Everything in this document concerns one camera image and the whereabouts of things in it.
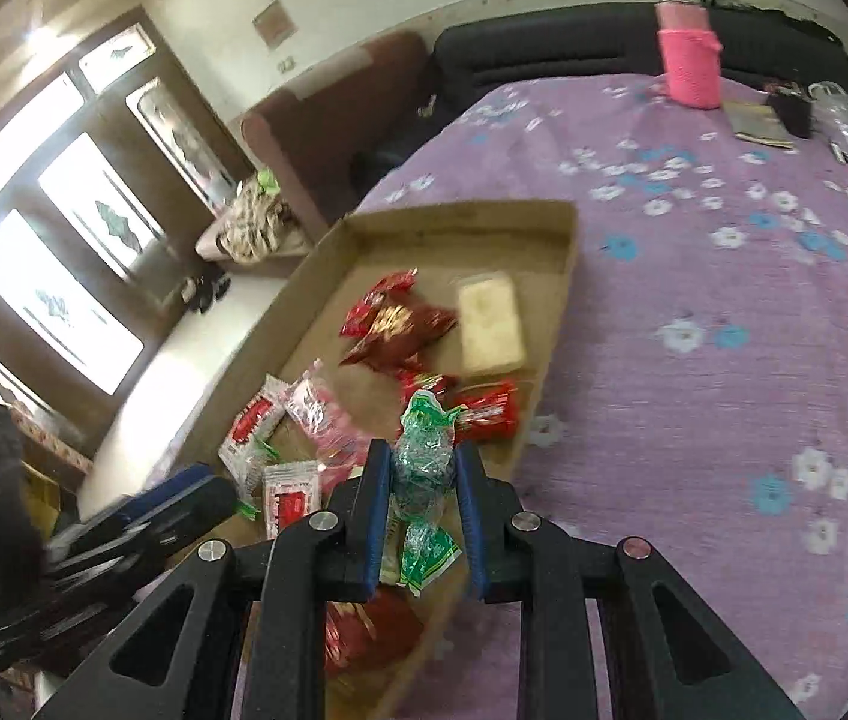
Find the green clear candy packet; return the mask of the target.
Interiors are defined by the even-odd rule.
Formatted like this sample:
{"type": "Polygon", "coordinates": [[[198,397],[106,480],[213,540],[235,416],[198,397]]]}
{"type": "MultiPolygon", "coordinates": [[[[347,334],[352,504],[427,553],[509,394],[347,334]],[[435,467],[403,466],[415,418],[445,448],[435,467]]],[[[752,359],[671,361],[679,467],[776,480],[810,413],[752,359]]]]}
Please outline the green clear candy packet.
{"type": "Polygon", "coordinates": [[[390,509],[403,523],[398,585],[421,595],[460,556],[440,522],[455,483],[456,420],[463,408],[445,410],[431,390],[416,390],[399,418],[392,455],[390,509]]]}

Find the red small snack packet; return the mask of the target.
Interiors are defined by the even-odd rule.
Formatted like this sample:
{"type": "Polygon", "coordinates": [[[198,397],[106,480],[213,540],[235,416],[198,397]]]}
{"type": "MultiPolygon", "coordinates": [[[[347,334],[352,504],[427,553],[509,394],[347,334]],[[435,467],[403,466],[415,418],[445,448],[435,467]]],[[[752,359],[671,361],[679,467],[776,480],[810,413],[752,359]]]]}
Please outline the red small snack packet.
{"type": "Polygon", "coordinates": [[[481,385],[452,398],[460,413],[455,442],[504,442],[517,436],[520,426],[520,390],[511,380],[481,385]]]}

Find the white red snack packet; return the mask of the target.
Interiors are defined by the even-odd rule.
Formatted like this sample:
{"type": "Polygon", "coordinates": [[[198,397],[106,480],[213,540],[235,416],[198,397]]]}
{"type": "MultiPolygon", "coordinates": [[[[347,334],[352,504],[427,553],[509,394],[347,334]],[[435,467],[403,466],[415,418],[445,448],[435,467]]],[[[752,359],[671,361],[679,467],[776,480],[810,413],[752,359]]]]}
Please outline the white red snack packet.
{"type": "Polygon", "coordinates": [[[279,458],[269,439],[286,416],[282,399],[287,385],[268,374],[260,390],[235,416],[218,450],[219,460],[237,484],[239,497],[252,504],[263,481],[263,470],[279,458]]]}

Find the pink snack packet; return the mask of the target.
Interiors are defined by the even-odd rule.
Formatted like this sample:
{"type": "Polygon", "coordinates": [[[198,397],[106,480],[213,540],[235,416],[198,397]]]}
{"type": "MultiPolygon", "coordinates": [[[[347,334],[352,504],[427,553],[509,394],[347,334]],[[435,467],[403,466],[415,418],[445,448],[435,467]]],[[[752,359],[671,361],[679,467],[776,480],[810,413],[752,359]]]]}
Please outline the pink snack packet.
{"type": "Polygon", "coordinates": [[[372,436],[357,427],[342,406],[321,359],[315,359],[284,390],[281,403],[286,415],[314,444],[321,494],[330,496],[339,483],[362,473],[372,436]]]}

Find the beige cracker packet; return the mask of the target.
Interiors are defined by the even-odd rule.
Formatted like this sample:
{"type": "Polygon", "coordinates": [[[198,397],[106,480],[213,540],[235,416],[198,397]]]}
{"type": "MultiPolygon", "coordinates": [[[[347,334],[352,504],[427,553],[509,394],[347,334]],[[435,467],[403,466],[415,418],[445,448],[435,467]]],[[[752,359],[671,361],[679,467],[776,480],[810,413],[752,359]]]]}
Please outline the beige cracker packet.
{"type": "Polygon", "coordinates": [[[522,369],[527,345],[517,286],[504,271],[481,273],[456,285],[461,371],[468,377],[522,369]]]}

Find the dark red brown snack packet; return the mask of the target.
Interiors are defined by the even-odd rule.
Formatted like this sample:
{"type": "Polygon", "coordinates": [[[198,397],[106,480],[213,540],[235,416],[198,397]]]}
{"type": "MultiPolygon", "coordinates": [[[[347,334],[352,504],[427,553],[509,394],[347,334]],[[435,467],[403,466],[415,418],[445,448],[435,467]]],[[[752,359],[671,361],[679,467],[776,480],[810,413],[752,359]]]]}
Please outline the dark red brown snack packet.
{"type": "Polygon", "coordinates": [[[411,294],[387,294],[369,330],[342,356],[339,364],[364,364],[382,374],[419,371],[419,353],[447,335],[455,327],[456,319],[453,309],[427,304],[411,294]]]}

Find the bright red snack packet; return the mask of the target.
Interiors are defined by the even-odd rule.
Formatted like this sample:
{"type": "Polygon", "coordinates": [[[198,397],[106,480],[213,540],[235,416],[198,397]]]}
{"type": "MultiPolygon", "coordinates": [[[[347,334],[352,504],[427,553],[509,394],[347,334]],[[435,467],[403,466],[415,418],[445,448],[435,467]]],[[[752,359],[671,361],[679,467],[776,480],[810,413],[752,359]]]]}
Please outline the bright red snack packet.
{"type": "Polygon", "coordinates": [[[377,281],[356,304],[348,310],[339,329],[341,338],[360,340],[371,330],[372,323],[385,299],[393,294],[408,294],[416,284],[417,270],[395,271],[377,281]]]}

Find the shallow cardboard box tray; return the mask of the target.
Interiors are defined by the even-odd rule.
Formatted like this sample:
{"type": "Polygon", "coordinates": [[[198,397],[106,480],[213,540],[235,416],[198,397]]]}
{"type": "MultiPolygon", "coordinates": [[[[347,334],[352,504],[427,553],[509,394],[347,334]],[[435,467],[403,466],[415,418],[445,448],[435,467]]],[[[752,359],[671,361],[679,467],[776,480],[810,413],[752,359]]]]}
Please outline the shallow cardboard box tray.
{"type": "MultiPolygon", "coordinates": [[[[523,367],[484,379],[468,374],[458,327],[417,356],[424,371],[456,376],[474,390],[483,380],[517,380],[522,406],[517,437],[479,449],[488,476],[510,481],[559,337],[579,254],[577,227],[574,203],[563,200],[467,200],[344,218],[297,266],[237,346],[190,429],[179,433],[173,470],[195,461],[216,463],[230,424],[266,374],[292,383],[315,359],[325,362],[331,387],[357,426],[394,439],[401,413],[398,380],[365,364],[341,369],[339,361],[353,342],[339,336],[339,327],[380,278],[415,268],[414,294],[445,309],[456,307],[460,281],[488,273],[506,273],[513,281],[527,350],[523,367]]],[[[419,644],[387,668],[330,681],[325,717],[385,718],[398,709],[444,637],[470,589],[468,580],[467,558],[461,556],[421,596],[406,595],[424,624],[419,644]]]]}

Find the purple floral tablecloth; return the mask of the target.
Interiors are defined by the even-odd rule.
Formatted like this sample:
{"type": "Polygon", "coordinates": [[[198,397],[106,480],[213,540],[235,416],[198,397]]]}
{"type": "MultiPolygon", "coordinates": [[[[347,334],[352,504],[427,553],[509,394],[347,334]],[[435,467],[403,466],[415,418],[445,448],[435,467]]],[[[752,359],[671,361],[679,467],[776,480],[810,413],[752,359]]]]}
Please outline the purple floral tablecloth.
{"type": "Polygon", "coordinates": [[[579,538],[652,541],[806,717],[848,709],[848,166],[760,148],[639,75],[502,86],[365,210],[556,199],[561,339],[515,479],[579,538]]]}

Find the patterned cloth pile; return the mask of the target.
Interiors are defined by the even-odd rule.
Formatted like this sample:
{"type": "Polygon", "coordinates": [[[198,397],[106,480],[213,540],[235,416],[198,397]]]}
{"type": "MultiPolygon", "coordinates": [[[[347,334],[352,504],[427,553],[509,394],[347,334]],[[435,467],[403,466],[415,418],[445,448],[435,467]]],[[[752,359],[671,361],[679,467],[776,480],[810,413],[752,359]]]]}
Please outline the patterned cloth pile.
{"type": "Polygon", "coordinates": [[[207,262],[253,266],[307,252],[310,241],[271,169],[239,185],[234,200],[201,234],[195,252],[207,262]]]}

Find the small dark notebook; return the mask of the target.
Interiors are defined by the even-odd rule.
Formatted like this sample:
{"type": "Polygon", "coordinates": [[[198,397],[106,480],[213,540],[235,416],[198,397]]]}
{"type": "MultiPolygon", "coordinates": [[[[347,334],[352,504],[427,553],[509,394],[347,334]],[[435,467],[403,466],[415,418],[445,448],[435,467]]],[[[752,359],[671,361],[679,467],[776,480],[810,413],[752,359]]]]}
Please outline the small dark notebook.
{"type": "Polygon", "coordinates": [[[739,99],[725,99],[721,103],[721,109],[738,140],[780,149],[795,146],[792,135],[771,106],[739,99]]]}

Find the black small pouch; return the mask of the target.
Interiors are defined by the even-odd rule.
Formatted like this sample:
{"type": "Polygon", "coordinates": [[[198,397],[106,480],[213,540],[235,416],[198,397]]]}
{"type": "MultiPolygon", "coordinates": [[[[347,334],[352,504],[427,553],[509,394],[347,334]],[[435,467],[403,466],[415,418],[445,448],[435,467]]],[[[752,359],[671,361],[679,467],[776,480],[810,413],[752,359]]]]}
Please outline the black small pouch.
{"type": "Polygon", "coordinates": [[[793,83],[769,83],[766,103],[792,137],[808,140],[813,135],[813,103],[806,91],[793,83]]]}

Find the pink sleeved water bottle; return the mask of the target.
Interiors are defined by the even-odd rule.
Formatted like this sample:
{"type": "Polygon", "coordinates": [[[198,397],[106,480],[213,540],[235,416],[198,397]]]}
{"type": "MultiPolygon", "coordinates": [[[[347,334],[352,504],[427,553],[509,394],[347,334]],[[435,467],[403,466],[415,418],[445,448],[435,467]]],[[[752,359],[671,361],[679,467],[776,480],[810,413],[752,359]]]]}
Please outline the pink sleeved water bottle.
{"type": "Polygon", "coordinates": [[[699,110],[721,106],[721,44],[699,0],[657,0],[658,45],[666,93],[699,110]]]}

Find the clear plastic bag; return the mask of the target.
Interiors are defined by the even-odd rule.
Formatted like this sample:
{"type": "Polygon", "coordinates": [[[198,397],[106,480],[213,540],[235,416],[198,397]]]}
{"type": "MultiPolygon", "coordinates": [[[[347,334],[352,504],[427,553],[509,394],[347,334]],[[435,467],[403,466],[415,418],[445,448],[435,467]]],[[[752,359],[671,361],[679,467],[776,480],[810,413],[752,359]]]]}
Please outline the clear plastic bag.
{"type": "Polygon", "coordinates": [[[848,164],[848,93],[834,82],[808,86],[814,130],[828,140],[835,159],[848,164]]]}

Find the black sofa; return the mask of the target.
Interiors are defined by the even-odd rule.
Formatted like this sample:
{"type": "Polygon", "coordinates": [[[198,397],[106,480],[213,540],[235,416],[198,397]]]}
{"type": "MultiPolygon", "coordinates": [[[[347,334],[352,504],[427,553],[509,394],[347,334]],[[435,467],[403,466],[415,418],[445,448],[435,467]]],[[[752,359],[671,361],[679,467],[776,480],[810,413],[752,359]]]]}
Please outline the black sofa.
{"type": "MultiPolygon", "coordinates": [[[[778,10],[709,7],[721,73],[751,88],[834,82],[848,93],[848,54],[832,31],[778,10]]],[[[650,4],[575,7],[499,16],[444,29],[426,44],[415,32],[388,60],[385,78],[410,97],[383,114],[385,128],[349,164],[360,193],[382,181],[472,104],[500,86],[543,78],[652,75],[663,71],[650,4]]]]}

